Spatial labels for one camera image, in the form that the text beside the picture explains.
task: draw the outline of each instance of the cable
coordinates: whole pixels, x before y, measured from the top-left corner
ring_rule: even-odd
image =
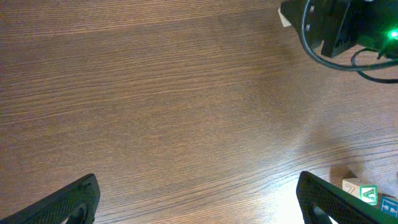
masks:
[[[384,62],[384,63],[374,64],[374,65],[348,66],[348,65],[340,65],[337,63],[333,63],[333,62],[327,61],[327,60],[319,57],[309,46],[307,37],[305,36],[305,30],[306,30],[305,28],[307,26],[306,20],[307,20],[308,8],[311,4],[311,1],[312,0],[305,1],[303,15],[301,18],[300,33],[298,35],[300,37],[300,41],[304,48],[304,51],[316,62],[318,62],[326,67],[329,67],[329,68],[334,68],[337,70],[348,71],[348,72],[378,70],[378,69],[389,68],[389,67],[398,65],[398,60],[393,60],[390,62]]]
[[[356,57],[362,53],[362,52],[378,52],[377,50],[372,50],[372,49],[362,49],[358,52],[356,52],[353,57],[351,58],[351,64],[355,67],[355,60]],[[398,83],[398,79],[383,79],[383,78],[374,78],[371,77],[361,71],[357,71],[359,75],[361,75],[363,78],[370,80],[372,82],[376,82],[376,83],[385,83],[385,84],[394,84],[394,83]]]

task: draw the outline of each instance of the cube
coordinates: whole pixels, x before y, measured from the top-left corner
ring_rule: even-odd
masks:
[[[377,186],[360,178],[343,179],[343,190],[370,204],[377,205]]]
[[[381,197],[380,210],[392,217],[398,218],[398,199],[393,197]]]

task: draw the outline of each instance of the wooden surface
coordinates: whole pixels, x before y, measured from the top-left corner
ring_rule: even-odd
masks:
[[[398,197],[398,87],[310,60],[279,4],[1,1],[0,218],[90,172],[96,223],[302,223],[302,170]]]

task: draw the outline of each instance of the blue block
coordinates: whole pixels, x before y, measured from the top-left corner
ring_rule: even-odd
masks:
[[[398,199],[381,197],[380,210],[392,217],[398,218]]]

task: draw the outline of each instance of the wooden table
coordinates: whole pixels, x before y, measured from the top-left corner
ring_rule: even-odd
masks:
[[[99,224],[302,223],[303,170],[398,197],[398,86],[310,60],[279,4],[1,1],[0,218],[90,172]]]

